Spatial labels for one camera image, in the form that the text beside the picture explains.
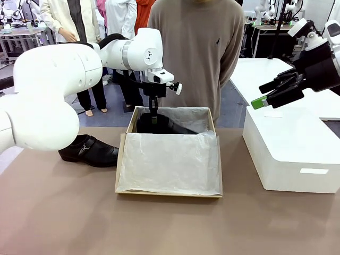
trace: brown sweatshirt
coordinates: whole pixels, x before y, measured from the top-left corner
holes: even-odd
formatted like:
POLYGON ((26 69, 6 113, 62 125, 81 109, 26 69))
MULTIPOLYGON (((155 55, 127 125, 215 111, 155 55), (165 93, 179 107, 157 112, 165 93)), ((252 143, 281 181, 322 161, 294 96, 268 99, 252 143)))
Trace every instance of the brown sweatshirt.
POLYGON ((216 121, 220 90, 240 54, 244 14, 235 0, 157 0, 148 27, 160 30, 163 65, 183 84, 161 107, 209 107, 216 121))

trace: red jacket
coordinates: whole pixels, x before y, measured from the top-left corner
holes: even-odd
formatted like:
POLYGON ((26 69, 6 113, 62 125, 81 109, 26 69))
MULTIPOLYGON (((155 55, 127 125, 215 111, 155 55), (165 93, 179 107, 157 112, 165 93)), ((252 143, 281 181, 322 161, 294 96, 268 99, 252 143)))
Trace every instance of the red jacket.
POLYGON ((151 11, 151 7, 156 0, 136 0, 137 2, 137 20, 134 26, 134 32, 137 35, 139 28, 146 28, 151 11))

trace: brown table surface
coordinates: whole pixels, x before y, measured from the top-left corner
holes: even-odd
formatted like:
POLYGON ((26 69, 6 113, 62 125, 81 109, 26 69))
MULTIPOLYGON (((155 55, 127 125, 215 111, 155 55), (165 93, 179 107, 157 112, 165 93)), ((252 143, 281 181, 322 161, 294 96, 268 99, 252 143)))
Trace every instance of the brown table surface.
POLYGON ((339 255, 340 196, 264 190, 242 130, 217 132, 222 199, 116 195, 115 169, 24 150, 0 175, 0 254, 339 255))

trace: floor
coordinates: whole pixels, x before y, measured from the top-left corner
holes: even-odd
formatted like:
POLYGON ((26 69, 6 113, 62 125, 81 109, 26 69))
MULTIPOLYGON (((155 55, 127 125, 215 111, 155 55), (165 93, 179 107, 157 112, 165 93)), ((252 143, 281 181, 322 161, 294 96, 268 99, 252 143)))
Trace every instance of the floor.
MULTIPOLYGON (((107 99, 108 112, 102 113, 98 109, 93 110, 93 117, 87 117, 84 113, 79 115, 81 126, 128 126, 132 113, 123 111, 123 95, 121 89, 116 84, 108 84, 104 86, 107 99)), ((6 94, 13 93, 13 88, 3 90, 6 94)), ((229 82, 222 89, 221 96, 221 113, 217 123, 218 128, 242 128, 245 119, 245 107, 242 109, 241 97, 229 82), (237 113, 241 112, 241 118, 237 118, 237 113)), ((144 97, 144 103, 147 103, 147 97, 144 97)), ((340 122, 326 122, 326 125, 340 137, 340 122)), ((0 155, 0 174, 8 167, 8 165, 22 151, 19 147, 12 147, 0 155)))
POLYGON ((14 67, 14 65, 11 64, 11 65, 8 65, 8 66, 2 68, 0 70, 0 80, 7 78, 7 77, 10 77, 10 76, 13 76, 13 67, 14 67))

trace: table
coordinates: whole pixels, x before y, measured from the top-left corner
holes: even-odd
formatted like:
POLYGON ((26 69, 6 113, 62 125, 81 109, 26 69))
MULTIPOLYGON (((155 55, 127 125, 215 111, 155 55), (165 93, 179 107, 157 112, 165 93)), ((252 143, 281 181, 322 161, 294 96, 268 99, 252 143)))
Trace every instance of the table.
MULTIPOLYGON (((263 94, 259 86, 272 81, 279 73, 292 67, 275 58, 240 58, 230 80, 247 105, 263 94)), ((340 97, 330 90, 318 93, 311 89, 303 91, 305 97, 283 107, 306 108, 316 114, 323 121, 340 120, 340 97)), ((240 123, 244 105, 239 102, 235 123, 240 123)))
POLYGON ((12 43, 15 44, 15 47, 19 47, 20 42, 24 52, 27 51, 28 49, 34 48, 36 45, 40 47, 41 43, 39 39, 43 40, 43 45, 48 45, 47 43, 48 37, 49 43, 54 44, 53 35, 49 28, 33 28, 32 31, 29 31, 27 28, 15 28, 12 29, 11 31, 12 33, 6 34, 0 33, 0 45, 3 49, 3 52, 7 60, 15 60, 17 57, 9 57, 9 53, 7 52, 5 42, 8 43, 8 47, 11 52, 14 51, 12 43))
MULTIPOLYGON (((81 132, 118 146, 125 130, 81 132)), ((0 254, 340 254, 340 194, 266 191, 242 130, 217 133, 216 200, 116 195, 114 168, 24 150, 0 175, 0 254)))
MULTIPOLYGON (((256 43, 255 43, 255 48, 254 48, 254 52, 252 54, 252 57, 255 58, 257 50, 258 50, 258 46, 259 46, 260 36, 264 35, 268 31, 275 32, 277 30, 277 26, 275 26, 275 25, 253 25, 252 27, 254 28, 253 35, 255 33, 255 30, 258 29, 256 43)), ((281 27, 281 31, 284 31, 284 33, 279 33, 279 35, 287 35, 287 32, 289 30, 291 30, 293 27, 294 27, 293 25, 283 25, 281 27)))

